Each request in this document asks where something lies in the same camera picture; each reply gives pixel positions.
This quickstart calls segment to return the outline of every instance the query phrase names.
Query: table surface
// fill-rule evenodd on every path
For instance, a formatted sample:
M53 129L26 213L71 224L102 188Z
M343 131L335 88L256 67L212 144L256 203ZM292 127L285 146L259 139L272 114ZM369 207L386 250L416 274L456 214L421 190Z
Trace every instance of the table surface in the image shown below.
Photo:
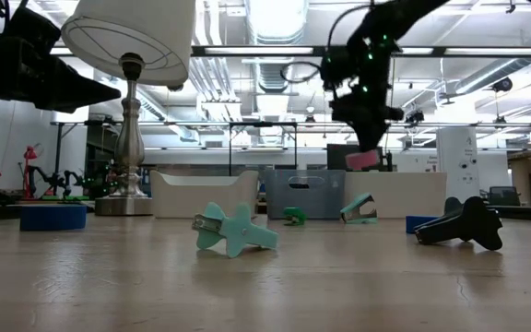
M228 259L190 220L0 221L0 331L531 331L531 221L500 252L422 246L402 220L282 223L276 251Z

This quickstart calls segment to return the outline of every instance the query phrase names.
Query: white pillar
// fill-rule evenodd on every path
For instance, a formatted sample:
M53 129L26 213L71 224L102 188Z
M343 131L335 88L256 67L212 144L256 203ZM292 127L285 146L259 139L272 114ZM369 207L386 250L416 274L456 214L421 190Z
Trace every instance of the white pillar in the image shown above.
M436 111L448 122L473 123L476 112L472 102L456 102ZM480 195L477 164L477 134L475 128L445 127L438 130L438 164L447 173L446 196L464 203L471 196Z

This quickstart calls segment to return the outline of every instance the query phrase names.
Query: blue painter's tape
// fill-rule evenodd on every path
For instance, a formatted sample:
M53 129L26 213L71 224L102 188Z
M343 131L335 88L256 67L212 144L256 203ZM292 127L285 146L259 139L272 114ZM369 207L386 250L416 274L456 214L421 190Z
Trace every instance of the blue painter's tape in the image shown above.
M41 205L22 207L21 231L68 231L85 228L88 208L80 205Z

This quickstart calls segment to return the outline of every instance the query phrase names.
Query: blue tape roll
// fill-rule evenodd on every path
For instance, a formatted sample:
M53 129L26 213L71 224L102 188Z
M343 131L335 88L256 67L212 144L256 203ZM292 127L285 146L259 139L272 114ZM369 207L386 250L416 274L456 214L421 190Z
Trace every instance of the blue tape roll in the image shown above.
M405 218L406 232L407 234L414 234L415 228L419 225L423 225L426 222L438 219L439 217L427 217L427 216L407 216Z
M67 231L85 228L88 208L80 205L42 205L22 207L21 231Z

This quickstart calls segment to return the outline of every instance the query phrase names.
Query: green clip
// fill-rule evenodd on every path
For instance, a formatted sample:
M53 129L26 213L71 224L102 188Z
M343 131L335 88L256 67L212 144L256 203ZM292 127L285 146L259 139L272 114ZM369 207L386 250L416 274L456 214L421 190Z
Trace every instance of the green clip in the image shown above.
M285 223L284 226L302 226L304 225L304 221L306 221L306 215L300 207L284 208L284 216L290 221Z
M347 224L377 223L378 214L376 209L367 214L360 213L360 208L364 204L373 201L374 198L370 193L356 197L353 202L341 209L341 219Z
M264 248L277 247L277 233L251 222L251 209L246 203L237 206L234 217L227 217L216 203L208 203L204 214L194 216L192 229L198 231L196 245L208 249L220 240L227 240L227 256L238 256L246 244Z

